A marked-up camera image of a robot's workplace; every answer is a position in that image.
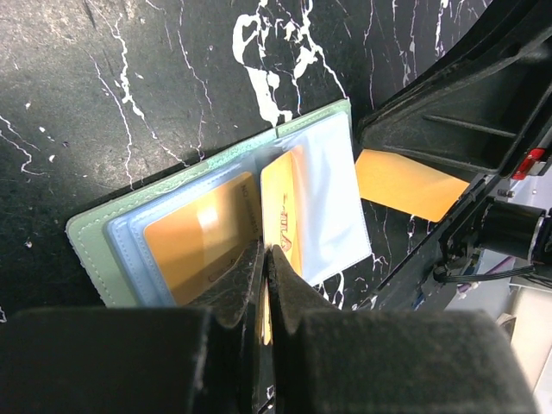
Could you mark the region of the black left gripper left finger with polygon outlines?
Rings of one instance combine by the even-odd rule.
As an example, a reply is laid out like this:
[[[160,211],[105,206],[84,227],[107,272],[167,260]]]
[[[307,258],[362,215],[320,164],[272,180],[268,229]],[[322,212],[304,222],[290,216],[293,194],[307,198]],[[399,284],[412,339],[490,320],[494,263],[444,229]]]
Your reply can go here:
[[[4,413],[255,413],[264,248],[182,307],[59,308],[1,329]]]

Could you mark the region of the brown gold credit card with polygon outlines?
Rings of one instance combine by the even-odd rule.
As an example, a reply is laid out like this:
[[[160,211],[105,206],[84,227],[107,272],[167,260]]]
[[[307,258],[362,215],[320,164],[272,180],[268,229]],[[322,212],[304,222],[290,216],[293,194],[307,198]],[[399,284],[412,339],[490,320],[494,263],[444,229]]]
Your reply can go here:
[[[469,187],[467,181],[402,155],[362,150],[355,162],[360,196],[437,223]]]

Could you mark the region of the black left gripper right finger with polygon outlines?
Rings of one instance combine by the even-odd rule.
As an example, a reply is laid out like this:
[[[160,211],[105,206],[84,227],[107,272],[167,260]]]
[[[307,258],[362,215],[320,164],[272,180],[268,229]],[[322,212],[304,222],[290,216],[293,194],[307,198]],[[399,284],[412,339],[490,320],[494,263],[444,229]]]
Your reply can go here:
[[[469,311],[340,310],[266,255],[279,413],[534,413],[504,330]]]

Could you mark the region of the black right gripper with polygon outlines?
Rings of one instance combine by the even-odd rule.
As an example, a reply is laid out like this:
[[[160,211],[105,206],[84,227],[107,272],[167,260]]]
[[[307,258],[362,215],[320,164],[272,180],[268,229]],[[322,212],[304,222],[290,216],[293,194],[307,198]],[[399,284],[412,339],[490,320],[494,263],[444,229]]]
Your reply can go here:
[[[365,149],[435,166],[512,177],[533,151],[551,156],[551,25],[523,22],[474,57],[415,83],[359,124]],[[469,184],[425,240],[377,287],[382,301],[428,298],[441,286],[520,278],[551,286],[551,214],[507,202],[499,176]],[[482,250],[526,261],[470,273]]]

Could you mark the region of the mint green card holder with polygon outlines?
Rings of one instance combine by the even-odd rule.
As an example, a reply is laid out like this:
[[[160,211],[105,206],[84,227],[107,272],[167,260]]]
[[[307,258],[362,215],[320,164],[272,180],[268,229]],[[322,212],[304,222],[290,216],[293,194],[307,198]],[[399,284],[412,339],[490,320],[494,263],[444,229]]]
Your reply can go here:
[[[372,253],[348,100],[235,144],[66,225],[109,307],[188,304],[265,231],[310,285]]]

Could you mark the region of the orange VIP credit card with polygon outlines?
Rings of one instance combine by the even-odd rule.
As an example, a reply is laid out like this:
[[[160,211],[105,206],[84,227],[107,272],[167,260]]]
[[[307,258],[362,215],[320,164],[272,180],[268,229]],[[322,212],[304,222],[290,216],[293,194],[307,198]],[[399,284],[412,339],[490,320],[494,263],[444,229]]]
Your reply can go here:
[[[261,236],[260,196],[242,172],[149,224],[145,241],[177,305],[190,303]]]

